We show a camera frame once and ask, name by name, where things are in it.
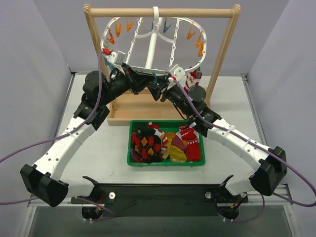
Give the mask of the white round clip hanger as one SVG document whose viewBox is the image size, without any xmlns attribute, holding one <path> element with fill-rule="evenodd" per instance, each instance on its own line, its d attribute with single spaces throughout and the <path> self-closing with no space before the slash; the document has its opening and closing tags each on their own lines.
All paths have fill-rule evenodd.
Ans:
<svg viewBox="0 0 316 237">
<path fill-rule="evenodd" d="M 190 24 L 193 24 L 193 27 L 196 27 L 199 32 L 203 32 L 202 33 L 202 40 L 204 41 L 204 52 L 203 52 L 203 56 L 200 57 L 199 61 L 192 67 L 190 68 L 186 68 L 184 69 L 185 73 L 188 74 L 189 72 L 194 71 L 195 69 L 197 69 L 198 67 L 200 67 L 206 57 L 206 46 L 207 46 L 207 35 L 204 31 L 204 29 L 201 27 L 200 24 L 198 24 L 197 22 L 193 21 L 190 18 L 186 18 L 186 17 L 176 17 L 176 25 L 175 25 L 175 30 L 174 30 L 174 36 L 172 39 L 165 37 L 164 35 L 162 35 L 159 30 L 161 27 L 161 23 L 162 23 L 162 12 L 161 9 L 158 8 L 157 6 L 153 7 L 153 11 L 154 11 L 154 16 L 153 16 L 153 21 L 152 21 L 152 29 L 151 31 L 145 33 L 145 34 L 139 34 L 139 31 L 141 29 L 142 23 L 143 23 L 143 18 L 140 17 L 137 23 L 137 28 L 134 32 L 134 37 L 133 40 L 131 41 L 131 45 L 130 45 L 130 49 L 127 53 L 125 53 L 125 60 L 123 63 L 128 64 L 133 70 L 135 71 L 141 71 L 141 72 L 148 72 L 148 73 L 153 73 L 155 75 L 162 75 L 165 74 L 167 71 L 166 70 L 160 70 L 160 69 L 154 69 L 152 67 L 153 61 L 154 61 L 154 56 L 155 56 L 155 51 L 156 51 L 156 45 L 157 45 L 157 39 L 160 38 L 161 40 L 163 40 L 164 42 L 167 42 L 169 44 L 172 45 L 171 47 L 171 54 L 170 54 L 170 60 L 169 60 L 169 67 L 174 65 L 174 53 L 176 50 L 176 42 L 178 39 L 178 30 L 180 29 L 179 24 L 181 21 L 186 21 Z M 107 24 L 106 29 L 104 30 L 103 36 L 101 38 L 101 42 L 100 42 L 100 46 L 101 49 L 103 50 L 104 48 L 108 48 L 110 50 L 110 45 L 111 43 L 109 43 L 107 41 L 107 38 L 109 38 L 109 34 L 108 34 L 108 28 L 111 28 L 111 26 L 113 24 L 115 24 L 115 20 L 118 20 L 118 17 L 114 17 L 112 20 L 109 21 L 109 23 Z M 137 39 L 144 39 L 144 38 L 150 38 L 150 42 L 149 42 L 149 48 L 148 48 L 148 54 L 147 54 L 147 60 L 146 60 L 146 64 L 145 66 L 141 67 L 141 66 L 133 66 L 130 64 L 130 58 L 134 49 L 134 45 Z M 111 65 L 111 68 L 114 69 L 118 69 L 119 71 L 123 72 L 123 67 L 121 66 L 113 66 Z"/>
</svg>

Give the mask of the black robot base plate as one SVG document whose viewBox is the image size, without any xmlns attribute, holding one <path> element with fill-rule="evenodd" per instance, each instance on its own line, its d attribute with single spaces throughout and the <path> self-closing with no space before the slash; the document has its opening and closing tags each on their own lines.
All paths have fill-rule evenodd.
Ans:
<svg viewBox="0 0 316 237">
<path fill-rule="evenodd" d="M 102 217 L 200 217 L 216 216 L 223 210 L 239 215 L 246 194 L 233 196 L 219 184 L 97 184 L 83 199 L 85 218 Z"/>
</svg>

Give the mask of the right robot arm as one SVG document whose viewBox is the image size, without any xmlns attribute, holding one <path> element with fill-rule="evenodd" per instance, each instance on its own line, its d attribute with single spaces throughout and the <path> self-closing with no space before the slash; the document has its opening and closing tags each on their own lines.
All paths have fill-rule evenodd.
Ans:
<svg viewBox="0 0 316 237">
<path fill-rule="evenodd" d="M 231 201 L 237 195 L 257 191 L 271 196 L 287 174 L 286 154 L 279 146 L 274 149 L 262 145 L 228 124 L 204 102 L 206 91 L 193 85 L 188 91 L 175 84 L 173 79 L 158 79 L 148 86 L 155 100 L 169 100 L 187 116 L 193 129 L 207 139 L 222 144 L 246 163 L 252 171 L 241 177 L 230 177 L 219 189 L 219 197 Z"/>
</svg>

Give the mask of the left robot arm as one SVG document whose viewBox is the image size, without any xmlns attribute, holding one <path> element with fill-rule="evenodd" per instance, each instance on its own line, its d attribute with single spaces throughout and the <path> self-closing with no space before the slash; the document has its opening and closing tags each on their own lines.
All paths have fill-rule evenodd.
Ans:
<svg viewBox="0 0 316 237">
<path fill-rule="evenodd" d="M 104 122 L 110 110 L 107 105 L 127 91 L 139 94 L 156 77 L 132 70 L 123 64 L 123 71 L 113 69 L 113 79 L 102 72 L 90 72 L 83 84 L 81 103 L 65 131 L 51 148 L 33 165 L 24 165 L 20 171 L 28 192 L 51 207 L 58 206 L 70 196 L 72 187 L 61 181 L 67 164 L 83 144 Z"/>
</svg>

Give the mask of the red white striped sock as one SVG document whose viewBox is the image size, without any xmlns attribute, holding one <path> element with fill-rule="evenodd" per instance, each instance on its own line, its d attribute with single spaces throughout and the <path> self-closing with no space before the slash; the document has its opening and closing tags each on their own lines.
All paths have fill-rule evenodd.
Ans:
<svg viewBox="0 0 316 237">
<path fill-rule="evenodd" d="M 188 92 L 190 87 L 192 87 L 193 85 L 199 85 L 201 77 L 202 77 L 202 71 L 200 67 L 198 67 L 192 72 L 189 72 L 186 75 L 184 90 Z"/>
</svg>

